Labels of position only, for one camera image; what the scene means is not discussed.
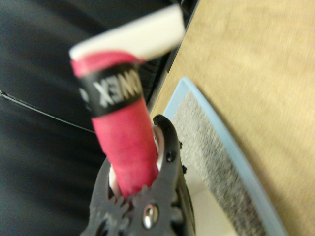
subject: black fabric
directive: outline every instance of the black fabric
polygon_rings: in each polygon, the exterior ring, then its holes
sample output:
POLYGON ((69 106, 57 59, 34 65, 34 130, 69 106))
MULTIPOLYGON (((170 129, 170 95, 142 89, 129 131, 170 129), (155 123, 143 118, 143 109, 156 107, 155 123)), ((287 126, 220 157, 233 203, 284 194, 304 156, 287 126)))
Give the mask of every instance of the black fabric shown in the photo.
MULTIPOLYGON (((69 48, 167 6, 164 0, 2 0, 0 89, 92 128, 69 48)), ((160 59, 140 68, 145 97, 160 59)), ((104 160, 96 136, 0 97, 0 235, 76 236, 104 160)))
MULTIPOLYGON (((68 50, 78 42, 166 7, 166 0, 2 0, 0 89, 40 109, 92 128, 68 50)), ((148 99, 160 59, 139 74, 148 99)))
POLYGON ((104 160, 95 134, 0 98, 0 235, 78 235, 104 160))

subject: wooden surface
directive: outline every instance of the wooden surface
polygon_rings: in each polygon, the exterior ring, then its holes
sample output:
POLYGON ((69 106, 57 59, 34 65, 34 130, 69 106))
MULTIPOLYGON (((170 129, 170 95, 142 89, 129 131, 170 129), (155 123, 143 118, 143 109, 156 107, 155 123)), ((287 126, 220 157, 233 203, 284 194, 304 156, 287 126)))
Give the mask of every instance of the wooden surface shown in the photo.
POLYGON ((188 76, 292 236, 315 235, 315 1, 200 0, 151 117, 188 76))

